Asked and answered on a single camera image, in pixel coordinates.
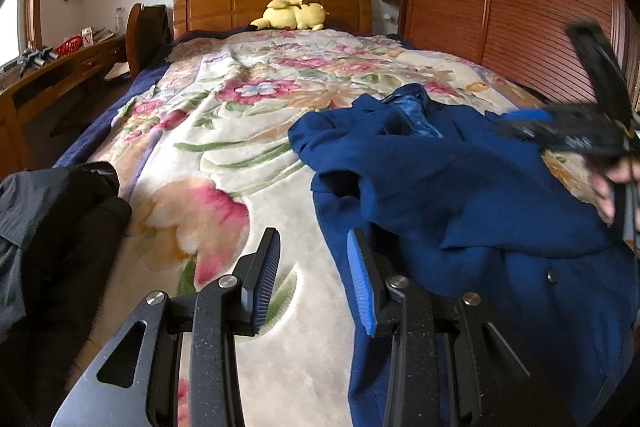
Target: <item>wooden desk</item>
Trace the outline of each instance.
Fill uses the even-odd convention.
[[[34,168],[23,124],[74,87],[126,60],[124,36],[108,39],[31,71],[0,92],[0,180]]]

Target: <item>floral blanket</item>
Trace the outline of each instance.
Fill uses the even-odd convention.
[[[267,322],[259,336],[237,340],[246,423],[350,426],[353,320],[316,222],[312,172],[290,150],[289,127],[307,111],[349,107],[363,93],[381,98],[409,82],[481,112],[534,99],[450,55],[333,30],[196,38],[168,60],[92,156],[115,166],[133,215],[78,373],[148,292],[203,288],[276,227],[282,257]],[[547,160],[580,195],[573,160]],[[186,341],[180,427],[188,424],[189,352]]]

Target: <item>finger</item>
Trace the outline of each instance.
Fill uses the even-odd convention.
[[[600,216],[600,219],[603,220],[607,225],[613,223],[613,219],[609,216],[605,216],[599,208],[597,208],[596,211],[598,212],[598,216]]]
[[[609,198],[609,182],[601,174],[594,172],[587,177],[593,191],[601,198]]]
[[[629,182],[631,177],[640,180],[640,158],[620,158],[618,163],[606,169],[605,175],[614,183]]]
[[[596,198],[596,206],[598,208],[598,214],[606,223],[613,222],[613,215],[615,208],[613,203],[607,198]]]

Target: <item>screw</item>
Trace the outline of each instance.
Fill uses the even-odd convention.
[[[151,306],[155,306],[156,304],[159,304],[162,301],[164,301],[164,293],[159,291],[151,292],[149,293],[149,295],[146,296],[146,303]]]
[[[391,288],[401,290],[402,288],[409,286],[409,279],[404,275],[394,275],[393,277],[389,277],[389,284],[391,285]]]
[[[238,277],[234,275],[223,275],[218,279],[218,286],[221,288],[233,288],[236,284],[238,284]]]
[[[482,299],[480,298],[480,296],[475,292],[466,292],[462,296],[462,301],[467,306],[478,306],[478,304],[480,303],[481,300]]]

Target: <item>desk drawer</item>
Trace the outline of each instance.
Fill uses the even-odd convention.
[[[107,46],[103,51],[103,60],[105,64],[113,64],[114,62],[126,62],[127,54],[125,52],[124,42],[114,42]]]
[[[78,74],[86,73],[101,64],[102,58],[100,57],[99,52],[88,56],[85,55],[84,57],[78,57]]]

